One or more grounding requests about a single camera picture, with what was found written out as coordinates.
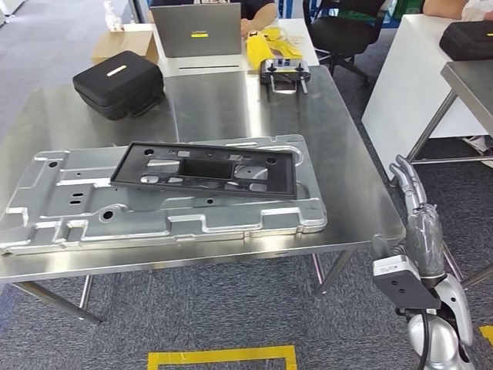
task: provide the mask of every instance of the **black zipper case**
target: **black zipper case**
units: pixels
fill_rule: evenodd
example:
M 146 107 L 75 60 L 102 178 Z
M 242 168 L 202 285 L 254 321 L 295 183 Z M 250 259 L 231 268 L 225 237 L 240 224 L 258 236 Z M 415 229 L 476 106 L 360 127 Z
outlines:
M 452 60 L 493 59 L 493 22 L 453 22 L 440 40 Z
M 90 67 L 72 81 L 84 102 L 111 120 L 140 116 L 164 97 L 159 67 L 130 51 Z

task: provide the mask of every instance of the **cardboard box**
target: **cardboard box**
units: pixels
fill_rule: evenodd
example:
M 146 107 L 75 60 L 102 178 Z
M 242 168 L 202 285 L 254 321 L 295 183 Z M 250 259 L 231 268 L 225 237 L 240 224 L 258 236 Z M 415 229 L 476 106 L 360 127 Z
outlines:
M 155 64 L 158 64 L 159 59 L 152 31 L 108 31 L 96 44 L 90 59 L 93 64 L 98 64 L 125 50 L 135 52 Z

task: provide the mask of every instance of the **white desk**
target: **white desk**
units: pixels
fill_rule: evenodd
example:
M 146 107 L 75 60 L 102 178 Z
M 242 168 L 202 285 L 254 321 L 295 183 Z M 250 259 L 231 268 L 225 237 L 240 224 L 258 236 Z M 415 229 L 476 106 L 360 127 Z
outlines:
M 452 20 L 405 15 L 362 121 L 389 178 L 395 156 L 407 156 L 450 92 L 440 75 L 450 62 L 439 46 Z M 462 101 L 456 99 L 431 138 L 486 135 Z
M 274 21 L 271 26 L 281 27 L 284 29 L 303 55 L 308 66 L 318 66 L 315 49 L 310 39 L 308 30 L 305 21 L 300 18 L 279 19 Z M 237 55 L 211 55 L 188 58 L 167 58 L 159 39 L 159 34 L 155 25 L 152 24 L 135 24 L 126 25 L 126 31 L 142 31 L 153 30 L 154 37 L 158 46 L 159 54 L 159 66 L 165 77 L 180 75 L 198 75 L 204 73 L 218 72 L 240 72 L 248 71 L 250 66 L 248 63 L 245 52 L 245 44 L 242 46 L 242 53 Z

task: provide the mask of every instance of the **person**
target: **person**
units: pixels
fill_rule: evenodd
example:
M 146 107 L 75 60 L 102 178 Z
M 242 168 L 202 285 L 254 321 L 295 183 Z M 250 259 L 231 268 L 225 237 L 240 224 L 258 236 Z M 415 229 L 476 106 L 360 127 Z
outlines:
M 240 2 L 241 4 L 240 28 L 241 36 L 244 38 L 251 31 L 261 31 L 277 17 L 277 8 L 274 0 L 152 0 L 152 6 L 222 2 Z M 149 18 L 152 19 L 152 14 L 150 12 Z
M 462 11 L 467 0 L 424 0 L 423 13 L 434 17 L 462 19 Z M 493 21 L 493 12 L 484 15 L 485 21 Z

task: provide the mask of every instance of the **black cable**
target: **black cable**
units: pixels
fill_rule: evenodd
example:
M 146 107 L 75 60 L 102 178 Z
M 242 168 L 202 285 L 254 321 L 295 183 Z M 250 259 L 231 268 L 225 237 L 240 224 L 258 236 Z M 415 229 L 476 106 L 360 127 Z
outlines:
M 423 327 L 424 329 L 424 339 L 423 340 L 423 353 L 421 354 L 421 360 L 418 370 L 424 370 L 426 360 L 428 358 L 430 352 L 430 323 L 428 322 L 428 314 L 426 310 L 421 311 L 421 317 L 423 318 Z

